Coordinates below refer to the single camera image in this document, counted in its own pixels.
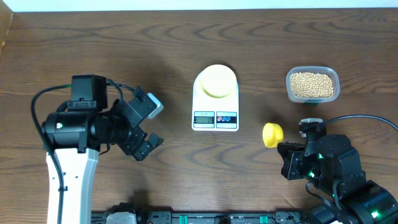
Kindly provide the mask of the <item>yellow measuring scoop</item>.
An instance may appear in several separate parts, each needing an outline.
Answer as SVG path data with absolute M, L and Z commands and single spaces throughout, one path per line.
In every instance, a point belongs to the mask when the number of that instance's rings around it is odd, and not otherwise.
M 267 148 L 275 148 L 284 140 L 284 132 L 276 123 L 267 123 L 262 130 L 262 138 Z

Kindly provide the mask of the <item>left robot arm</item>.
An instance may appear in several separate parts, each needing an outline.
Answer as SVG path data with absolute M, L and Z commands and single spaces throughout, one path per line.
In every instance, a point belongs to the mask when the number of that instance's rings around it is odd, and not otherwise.
M 47 116 L 39 134 L 47 151 L 49 170 L 48 223 L 90 223 L 94 176 L 101 145 L 117 145 L 127 156 L 143 161 L 163 143 L 147 134 L 140 123 L 155 118 L 162 103 L 140 87 L 134 98 L 123 97 L 108 107 L 107 87 L 118 92 L 123 84 L 99 75 L 74 75 L 71 98 Z

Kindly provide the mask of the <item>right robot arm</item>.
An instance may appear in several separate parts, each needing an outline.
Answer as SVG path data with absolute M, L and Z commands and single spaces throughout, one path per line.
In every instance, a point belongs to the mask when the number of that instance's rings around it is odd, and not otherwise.
M 330 134 L 306 144 L 280 142 L 281 174 L 307 179 L 307 186 L 329 195 L 304 213 L 302 223 L 397 223 L 397 200 L 366 178 L 358 151 L 345 135 Z

